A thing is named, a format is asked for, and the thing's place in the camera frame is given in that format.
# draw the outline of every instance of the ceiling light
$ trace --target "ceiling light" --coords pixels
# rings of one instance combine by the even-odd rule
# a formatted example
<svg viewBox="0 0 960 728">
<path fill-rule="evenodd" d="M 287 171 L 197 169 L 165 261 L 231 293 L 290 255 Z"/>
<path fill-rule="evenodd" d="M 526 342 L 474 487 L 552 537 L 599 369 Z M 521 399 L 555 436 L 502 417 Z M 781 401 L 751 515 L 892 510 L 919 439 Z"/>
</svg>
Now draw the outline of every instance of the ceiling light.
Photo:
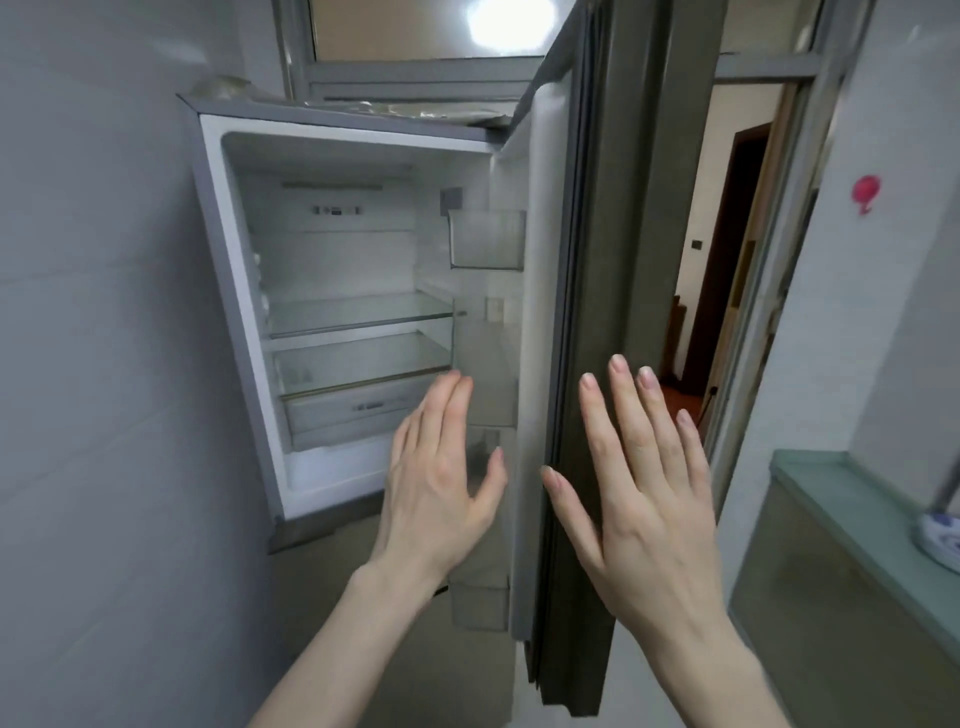
<svg viewBox="0 0 960 728">
<path fill-rule="evenodd" d="M 536 53 L 557 24 L 551 0 L 478 0 L 467 11 L 473 42 L 503 56 Z"/>
</svg>

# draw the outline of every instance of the wrist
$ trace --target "wrist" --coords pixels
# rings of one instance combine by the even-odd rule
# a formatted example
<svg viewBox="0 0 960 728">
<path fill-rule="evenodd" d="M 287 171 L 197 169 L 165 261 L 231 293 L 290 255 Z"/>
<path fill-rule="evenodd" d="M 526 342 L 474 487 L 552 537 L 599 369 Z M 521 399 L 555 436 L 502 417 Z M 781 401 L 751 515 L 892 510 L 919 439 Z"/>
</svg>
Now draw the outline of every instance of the wrist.
<svg viewBox="0 0 960 728">
<path fill-rule="evenodd" d="M 411 561 L 398 561 L 383 553 L 353 573 L 350 585 L 396 606 L 418 613 L 430 601 L 441 579 Z"/>
<path fill-rule="evenodd" d="M 756 655 L 727 623 L 702 639 L 666 647 L 652 665 L 675 705 L 693 725 L 736 720 L 767 692 Z"/>
</svg>

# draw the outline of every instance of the right hand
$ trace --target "right hand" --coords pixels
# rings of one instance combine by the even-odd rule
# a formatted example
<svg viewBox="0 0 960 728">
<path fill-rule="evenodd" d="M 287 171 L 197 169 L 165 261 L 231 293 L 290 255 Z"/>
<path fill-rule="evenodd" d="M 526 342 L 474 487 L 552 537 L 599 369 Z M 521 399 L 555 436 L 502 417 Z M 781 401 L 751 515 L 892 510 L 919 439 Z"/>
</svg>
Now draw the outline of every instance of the right hand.
<svg viewBox="0 0 960 728">
<path fill-rule="evenodd" d="M 622 443 L 596 379 L 580 381 L 602 531 L 560 473 L 544 468 L 543 484 L 600 598 L 669 682 L 705 649 L 738 642 L 720 583 L 709 467 L 696 425 L 682 411 L 674 426 L 648 367 L 635 384 L 618 355 L 609 374 Z"/>
</svg>

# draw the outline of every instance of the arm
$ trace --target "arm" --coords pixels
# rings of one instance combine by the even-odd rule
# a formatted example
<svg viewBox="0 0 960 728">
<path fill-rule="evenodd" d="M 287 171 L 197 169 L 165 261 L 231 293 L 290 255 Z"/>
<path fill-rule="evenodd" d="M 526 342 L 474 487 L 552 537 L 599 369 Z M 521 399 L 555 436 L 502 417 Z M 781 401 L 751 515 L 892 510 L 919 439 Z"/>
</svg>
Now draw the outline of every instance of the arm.
<svg viewBox="0 0 960 728">
<path fill-rule="evenodd" d="M 596 379 L 580 382 L 603 529 L 566 478 L 544 468 L 557 518 L 690 728 L 786 728 L 724 606 L 710 473 L 696 426 L 685 411 L 674 425 L 649 368 L 635 384 L 626 360 L 615 356 L 609 375 L 622 442 Z"/>
<path fill-rule="evenodd" d="M 490 527 L 507 485 L 497 449 L 467 492 L 473 382 L 439 376 L 394 437 L 376 544 L 324 628 L 253 717 L 251 728 L 348 728 L 363 714 L 400 640 L 449 571 Z"/>
</svg>

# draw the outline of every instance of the finger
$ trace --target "finger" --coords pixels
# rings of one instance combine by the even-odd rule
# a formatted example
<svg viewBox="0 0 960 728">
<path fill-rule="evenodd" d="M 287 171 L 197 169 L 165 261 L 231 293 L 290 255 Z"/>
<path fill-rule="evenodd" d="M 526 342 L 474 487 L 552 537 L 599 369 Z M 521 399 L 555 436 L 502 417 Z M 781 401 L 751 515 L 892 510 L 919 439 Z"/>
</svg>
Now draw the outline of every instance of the finger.
<svg viewBox="0 0 960 728">
<path fill-rule="evenodd" d="M 496 517 L 496 509 L 507 488 L 507 466 L 503 462 L 503 448 L 497 448 L 487 462 L 487 476 L 480 484 L 470 506 L 470 518 L 484 533 Z"/>
<path fill-rule="evenodd" d="M 636 485 L 623 456 L 620 438 L 607 414 L 603 393 L 592 374 L 580 377 L 580 411 L 584 416 L 600 495 L 607 501 L 622 502 L 631 491 L 636 492 Z"/>
<path fill-rule="evenodd" d="M 463 376 L 453 388 L 450 401 L 446 404 L 439 449 L 451 457 L 467 458 L 467 411 L 472 394 L 473 379 Z"/>
<path fill-rule="evenodd" d="M 600 534 L 593 519 L 584 509 L 580 497 L 573 490 L 570 481 L 553 468 L 544 467 L 540 471 L 543 485 L 553 503 L 557 520 L 564 527 L 567 537 L 577 552 L 577 559 L 587 571 L 594 574 L 603 569 L 603 548 L 600 546 Z"/>
<path fill-rule="evenodd" d="M 410 430 L 410 418 L 412 415 L 408 415 L 403 418 L 403 422 L 400 423 L 400 427 L 396 429 L 394 433 L 394 443 L 390 447 L 390 467 L 392 468 L 400 460 L 400 455 L 403 454 L 403 446 L 407 441 L 407 432 Z"/>
<path fill-rule="evenodd" d="M 657 381 L 657 375 L 650 367 L 643 367 L 636 376 L 640 385 L 640 401 L 643 409 L 650 418 L 650 425 L 657 438 L 657 449 L 660 451 L 660 462 L 663 465 L 663 474 L 674 490 L 689 488 L 690 482 L 686 476 L 686 459 L 684 448 L 680 444 L 680 435 L 673 424 L 670 412 L 663 399 L 663 390 Z"/>
<path fill-rule="evenodd" d="M 420 420 L 423 418 L 423 402 L 417 405 L 417 409 L 410 413 L 410 424 L 407 427 L 407 439 L 403 443 L 404 452 L 413 452 L 417 449 L 417 443 L 420 441 Z"/>
<path fill-rule="evenodd" d="M 423 398 L 423 415 L 420 418 L 420 439 L 417 449 L 436 452 L 440 446 L 440 433 L 444 427 L 444 412 L 460 381 L 460 372 L 453 370 L 438 376 Z"/>
<path fill-rule="evenodd" d="M 610 360 L 610 385 L 613 406 L 623 433 L 623 449 L 634 473 L 636 486 L 644 493 L 657 497 L 667 487 L 663 480 L 663 465 L 653 426 L 647 417 L 627 360 L 617 354 Z"/>
<path fill-rule="evenodd" d="M 686 471 L 690 480 L 690 488 L 694 495 L 707 503 L 710 509 L 713 508 L 713 489 L 710 486 L 710 465 L 707 462 L 707 454 L 704 452 L 704 446 L 700 442 L 700 432 L 697 431 L 697 425 L 693 418 L 685 410 L 680 410 L 677 415 L 677 425 L 680 431 L 680 440 L 684 445 L 684 457 L 686 458 Z"/>
</svg>

